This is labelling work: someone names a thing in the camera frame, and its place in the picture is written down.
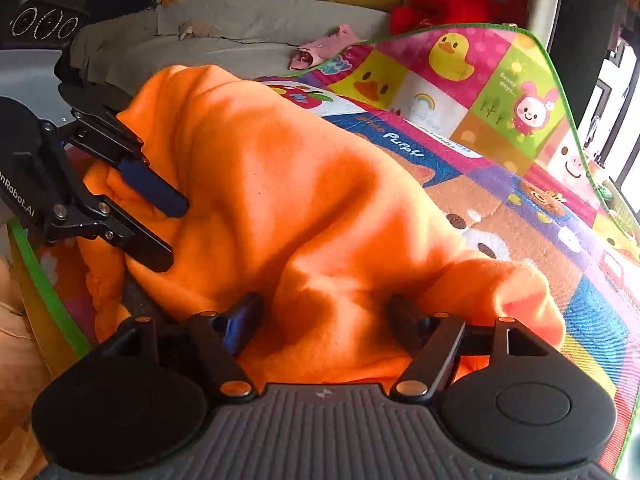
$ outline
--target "rainbow illustration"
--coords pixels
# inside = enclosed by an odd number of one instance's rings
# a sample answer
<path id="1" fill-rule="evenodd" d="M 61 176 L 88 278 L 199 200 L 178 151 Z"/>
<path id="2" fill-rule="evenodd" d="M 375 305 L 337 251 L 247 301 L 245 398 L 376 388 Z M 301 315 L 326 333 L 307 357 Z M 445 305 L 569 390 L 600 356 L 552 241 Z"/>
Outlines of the rainbow illustration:
<path id="1" fill-rule="evenodd" d="M 433 97 L 431 97 L 429 94 L 418 94 L 416 97 L 414 97 L 414 99 L 416 101 L 426 102 L 429 105 L 430 110 L 436 109 L 436 101 L 434 101 Z"/>

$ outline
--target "pink cloth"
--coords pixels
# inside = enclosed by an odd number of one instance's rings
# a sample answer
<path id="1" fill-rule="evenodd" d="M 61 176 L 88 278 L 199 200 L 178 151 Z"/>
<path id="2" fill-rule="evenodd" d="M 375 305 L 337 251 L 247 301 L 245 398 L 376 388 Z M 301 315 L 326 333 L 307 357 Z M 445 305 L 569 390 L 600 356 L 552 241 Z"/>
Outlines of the pink cloth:
<path id="1" fill-rule="evenodd" d="M 349 25 L 341 25 L 338 32 L 311 43 L 300 45 L 289 64 L 290 70 L 304 70 L 331 59 L 346 46 L 360 43 Z"/>

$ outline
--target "orange fabric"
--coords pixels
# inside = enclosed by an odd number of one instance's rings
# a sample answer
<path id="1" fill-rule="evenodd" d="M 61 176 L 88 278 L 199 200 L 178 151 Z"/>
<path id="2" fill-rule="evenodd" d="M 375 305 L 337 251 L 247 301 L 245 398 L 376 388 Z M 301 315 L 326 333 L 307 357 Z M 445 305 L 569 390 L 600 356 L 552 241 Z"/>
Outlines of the orange fabric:
<path id="1" fill-rule="evenodd" d="M 392 384 L 409 362 L 386 323 L 394 293 L 476 324 L 514 316 L 560 346 L 564 323 L 544 276 L 465 249 L 396 161 L 267 86 L 215 66 L 174 66 L 119 117 L 190 209 L 166 218 L 117 171 L 96 162 L 88 172 L 93 193 L 175 253 L 174 266 L 157 274 L 101 239 L 79 240 L 99 339 L 127 315 L 119 305 L 126 266 L 178 320 L 260 292 L 266 316 L 239 359 L 258 385 Z"/>

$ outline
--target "ribbed gray surface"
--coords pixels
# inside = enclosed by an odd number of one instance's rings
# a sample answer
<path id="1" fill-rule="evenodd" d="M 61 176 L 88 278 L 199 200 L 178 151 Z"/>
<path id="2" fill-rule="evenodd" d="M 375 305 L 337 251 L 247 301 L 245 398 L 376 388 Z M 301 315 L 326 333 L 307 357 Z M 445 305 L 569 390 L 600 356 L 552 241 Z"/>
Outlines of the ribbed gray surface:
<path id="1" fill-rule="evenodd" d="M 547 476 L 488 466 L 451 444 L 431 413 L 397 404 L 376 385 L 270 386 L 220 409 L 206 435 L 162 465 L 120 476 L 57 466 L 42 480 L 605 480 L 596 465 Z"/>

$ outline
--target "pink bunny character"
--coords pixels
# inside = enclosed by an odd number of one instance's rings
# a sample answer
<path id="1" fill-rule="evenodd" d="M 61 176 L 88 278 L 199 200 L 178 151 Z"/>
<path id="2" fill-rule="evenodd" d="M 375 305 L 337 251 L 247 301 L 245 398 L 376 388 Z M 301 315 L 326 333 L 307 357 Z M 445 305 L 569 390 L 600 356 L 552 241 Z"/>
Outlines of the pink bunny character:
<path id="1" fill-rule="evenodd" d="M 513 111 L 513 125 L 523 135 L 531 135 L 535 130 L 542 130 L 549 122 L 554 103 L 560 97 L 558 89 L 552 88 L 544 98 L 538 96 L 536 84 L 525 81 L 520 86 L 524 95 L 518 99 Z"/>

